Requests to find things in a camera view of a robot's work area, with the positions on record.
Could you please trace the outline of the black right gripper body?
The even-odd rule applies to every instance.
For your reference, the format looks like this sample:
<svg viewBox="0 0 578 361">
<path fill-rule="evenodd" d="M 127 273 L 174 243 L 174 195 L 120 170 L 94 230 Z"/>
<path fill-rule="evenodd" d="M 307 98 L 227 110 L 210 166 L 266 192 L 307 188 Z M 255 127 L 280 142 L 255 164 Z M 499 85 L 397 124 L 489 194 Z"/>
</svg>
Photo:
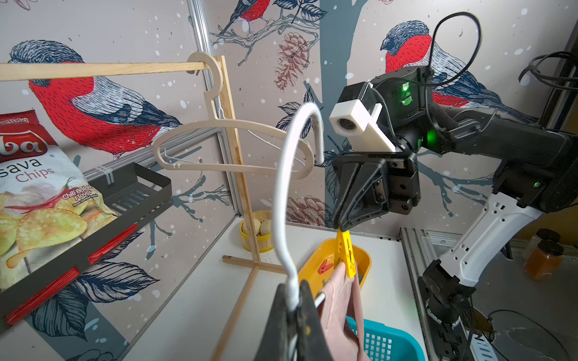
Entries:
<svg viewBox="0 0 578 361">
<path fill-rule="evenodd" d="M 389 211 L 408 215 L 421 200 L 417 154 L 385 153 Z"/>
</svg>

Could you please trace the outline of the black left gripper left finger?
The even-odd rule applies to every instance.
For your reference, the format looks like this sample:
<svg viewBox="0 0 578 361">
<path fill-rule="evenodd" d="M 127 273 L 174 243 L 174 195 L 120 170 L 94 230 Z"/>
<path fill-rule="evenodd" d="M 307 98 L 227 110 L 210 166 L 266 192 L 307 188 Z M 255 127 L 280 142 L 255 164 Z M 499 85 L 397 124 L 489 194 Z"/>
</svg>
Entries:
<svg viewBox="0 0 578 361">
<path fill-rule="evenodd" d="M 289 360 L 289 321 L 285 284 L 275 290 L 272 306 L 254 361 Z"/>
</svg>

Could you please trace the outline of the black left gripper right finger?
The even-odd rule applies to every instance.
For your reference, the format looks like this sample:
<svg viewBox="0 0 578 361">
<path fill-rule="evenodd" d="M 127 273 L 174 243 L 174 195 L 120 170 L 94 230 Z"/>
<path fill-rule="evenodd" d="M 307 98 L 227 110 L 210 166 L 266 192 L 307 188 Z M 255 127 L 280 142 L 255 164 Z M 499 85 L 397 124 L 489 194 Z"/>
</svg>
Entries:
<svg viewBox="0 0 578 361">
<path fill-rule="evenodd" d="M 332 360 L 308 281 L 300 283 L 300 303 L 296 310 L 296 321 L 297 360 Z"/>
</svg>

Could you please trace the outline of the white wire hanger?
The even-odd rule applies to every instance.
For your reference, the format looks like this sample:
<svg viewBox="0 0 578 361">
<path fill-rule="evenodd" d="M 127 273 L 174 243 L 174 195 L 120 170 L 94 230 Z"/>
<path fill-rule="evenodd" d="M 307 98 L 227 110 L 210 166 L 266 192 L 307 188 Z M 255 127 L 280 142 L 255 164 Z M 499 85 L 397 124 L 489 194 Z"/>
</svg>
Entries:
<svg viewBox="0 0 578 361">
<path fill-rule="evenodd" d="M 273 168 L 246 165 L 241 161 L 237 164 L 201 163 L 179 160 L 168 155 L 163 149 L 164 144 L 173 138 L 200 129 L 245 130 L 259 142 L 280 151 L 280 161 Z M 188 123 L 170 130 L 157 137 L 152 144 L 157 163 L 169 170 L 229 171 L 270 175 L 286 168 L 294 178 L 307 176 L 312 171 L 315 162 L 324 159 L 323 145 L 323 122 L 319 119 L 319 110 L 313 103 L 306 103 L 299 107 L 285 130 L 249 120 L 211 117 L 208 120 Z"/>
</svg>

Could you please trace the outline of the pink-grey t-shirt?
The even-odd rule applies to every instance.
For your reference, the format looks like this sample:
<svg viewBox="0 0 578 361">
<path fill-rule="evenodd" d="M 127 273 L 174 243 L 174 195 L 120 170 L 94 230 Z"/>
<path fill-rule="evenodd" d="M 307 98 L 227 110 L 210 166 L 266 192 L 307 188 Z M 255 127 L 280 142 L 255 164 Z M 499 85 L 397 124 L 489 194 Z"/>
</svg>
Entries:
<svg viewBox="0 0 578 361">
<path fill-rule="evenodd" d="M 349 278 L 339 263 L 323 286 L 318 307 L 322 332 L 334 360 L 368 360 L 364 351 L 364 316 L 358 277 Z"/>
</svg>

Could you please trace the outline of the yellow clothespin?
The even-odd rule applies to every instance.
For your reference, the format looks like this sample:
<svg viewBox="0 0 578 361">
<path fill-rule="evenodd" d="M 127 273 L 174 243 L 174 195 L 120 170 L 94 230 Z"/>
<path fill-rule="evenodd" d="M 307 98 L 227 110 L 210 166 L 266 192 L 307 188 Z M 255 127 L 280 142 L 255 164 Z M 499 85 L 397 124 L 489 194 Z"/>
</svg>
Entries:
<svg viewBox="0 0 578 361">
<path fill-rule="evenodd" d="M 348 278 L 352 279 L 357 275 L 354 248 L 349 231 L 338 230 L 335 258 L 336 261 L 341 261 L 345 264 L 346 275 Z"/>
</svg>

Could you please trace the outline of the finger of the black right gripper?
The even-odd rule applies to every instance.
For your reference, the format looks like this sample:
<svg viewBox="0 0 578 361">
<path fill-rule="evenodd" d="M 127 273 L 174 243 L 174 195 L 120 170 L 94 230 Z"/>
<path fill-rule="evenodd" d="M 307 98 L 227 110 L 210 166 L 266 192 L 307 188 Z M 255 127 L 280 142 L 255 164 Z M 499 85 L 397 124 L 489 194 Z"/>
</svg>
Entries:
<svg viewBox="0 0 578 361">
<path fill-rule="evenodd" d="M 346 232 L 390 212 L 384 153 L 341 153 L 333 169 L 339 182 L 334 229 Z"/>
</svg>

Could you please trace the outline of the red clothespin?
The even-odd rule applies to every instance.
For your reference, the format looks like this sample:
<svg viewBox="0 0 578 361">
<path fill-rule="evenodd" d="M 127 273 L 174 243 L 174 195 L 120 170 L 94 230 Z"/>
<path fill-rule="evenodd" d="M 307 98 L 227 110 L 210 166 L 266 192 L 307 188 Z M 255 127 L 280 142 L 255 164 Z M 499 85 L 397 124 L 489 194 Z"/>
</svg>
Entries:
<svg viewBox="0 0 578 361">
<path fill-rule="evenodd" d="M 324 275 L 326 273 L 328 273 L 329 275 L 331 274 L 331 272 L 334 269 L 334 262 L 326 259 L 322 262 L 322 264 L 318 267 L 317 273 L 319 275 Z"/>
</svg>

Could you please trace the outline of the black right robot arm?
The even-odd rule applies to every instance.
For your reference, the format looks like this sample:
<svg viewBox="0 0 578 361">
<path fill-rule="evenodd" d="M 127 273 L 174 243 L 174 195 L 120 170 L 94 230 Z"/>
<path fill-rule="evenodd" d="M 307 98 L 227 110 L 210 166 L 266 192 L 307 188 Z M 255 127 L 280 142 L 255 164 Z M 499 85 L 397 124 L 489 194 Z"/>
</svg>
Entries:
<svg viewBox="0 0 578 361">
<path fill-rule="evenodd" d="M 422 149 L 499 159 L 480 216 L 414 281 L 428 356 L 471 360 L 471 296 L 480 276 L 518 231 L 575 206 L 577 137 L 503 105 L 436 37 L 419 20 L 395 25 L 380 46 L 385 73 L 343 89 L 330 122 L 351 149 L 331 162 L 337 178 L 332 224 L 347 231 L 411 212 L 421 198 Z"/>
</svg>

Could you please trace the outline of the white hanger of pink shirt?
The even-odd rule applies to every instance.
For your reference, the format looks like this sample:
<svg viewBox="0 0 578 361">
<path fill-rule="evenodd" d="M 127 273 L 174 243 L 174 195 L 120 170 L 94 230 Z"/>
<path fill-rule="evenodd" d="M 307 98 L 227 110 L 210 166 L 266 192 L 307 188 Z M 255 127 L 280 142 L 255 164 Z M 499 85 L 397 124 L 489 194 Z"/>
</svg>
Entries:
<svg viewBox="0 0 578 361">
<path fill-rule="evenodd" d="M 298 273 L 290 251 L 287 248 L 286 239 L 286 209 L 288 191 L 291 182 L 292 163 L 297 146 L 300 142 L 300 134 L 304 129 L 307 120 L 311 121 L 312 130 L 315 136 L 315 160 L 323 163 L 324 155 L 324 125 L 319 107 L 311 102 L 302 105 L 295 113 L 287 130 L 287 136 L 281 149 L 281 156 L 278 161 L 277 176 L 272 203 L 272 240 L 275 253 L 286 271 L 285 282 L 285 303 L 290 313 L 295 313 L 300 303 L 300 289 L 298 284 Z"/>
</svg>

